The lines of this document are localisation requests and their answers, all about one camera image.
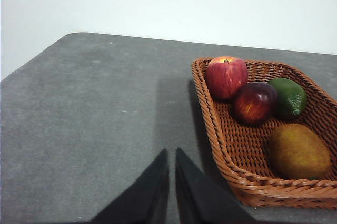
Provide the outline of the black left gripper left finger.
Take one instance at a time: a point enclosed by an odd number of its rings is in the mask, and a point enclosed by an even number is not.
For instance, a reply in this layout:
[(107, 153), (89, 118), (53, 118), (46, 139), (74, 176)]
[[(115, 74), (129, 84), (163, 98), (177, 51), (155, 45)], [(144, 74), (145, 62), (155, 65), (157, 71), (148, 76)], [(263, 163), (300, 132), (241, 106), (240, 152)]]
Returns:
[(169, 196), (169, 159), (166, 149), (91, 223), (165, 223)]

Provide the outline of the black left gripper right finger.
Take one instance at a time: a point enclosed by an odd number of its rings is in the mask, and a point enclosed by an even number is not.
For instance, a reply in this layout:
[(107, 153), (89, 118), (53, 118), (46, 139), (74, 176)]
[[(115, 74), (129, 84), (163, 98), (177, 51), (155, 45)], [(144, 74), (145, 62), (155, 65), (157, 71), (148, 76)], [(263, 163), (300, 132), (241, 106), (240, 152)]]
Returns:
[(257, 223), (181, 148), (176, 150), (175, 175), (181, 223)]

